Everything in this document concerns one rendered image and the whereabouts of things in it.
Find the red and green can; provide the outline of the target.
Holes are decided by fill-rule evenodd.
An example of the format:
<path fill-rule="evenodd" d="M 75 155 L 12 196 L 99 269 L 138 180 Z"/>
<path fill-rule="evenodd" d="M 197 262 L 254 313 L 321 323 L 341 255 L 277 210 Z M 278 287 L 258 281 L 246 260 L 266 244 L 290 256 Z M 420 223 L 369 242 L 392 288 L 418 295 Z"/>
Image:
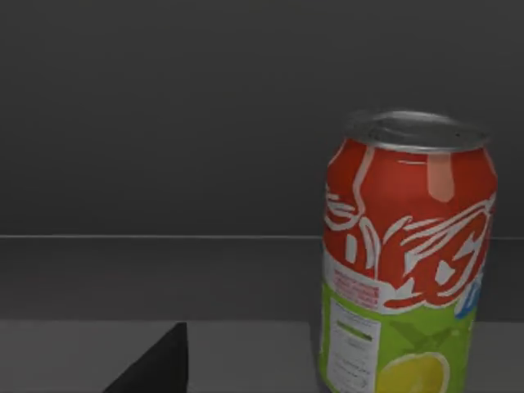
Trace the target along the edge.
<path fill-rule="evenodd" d="M 495 215 L 479 128 L 352 115 L 327 166 L 318 371 L 325 393 L 464 393 Z"/>

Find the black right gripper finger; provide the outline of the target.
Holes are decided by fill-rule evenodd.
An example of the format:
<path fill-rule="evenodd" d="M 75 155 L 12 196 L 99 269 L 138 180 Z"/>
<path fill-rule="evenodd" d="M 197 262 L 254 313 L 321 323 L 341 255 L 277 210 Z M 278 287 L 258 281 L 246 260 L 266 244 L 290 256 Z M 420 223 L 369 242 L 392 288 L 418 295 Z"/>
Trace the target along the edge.
<path fill-rule="evenodd" d="M 187 324 L 176 323 L 102 393 L 187 393 Z"/>

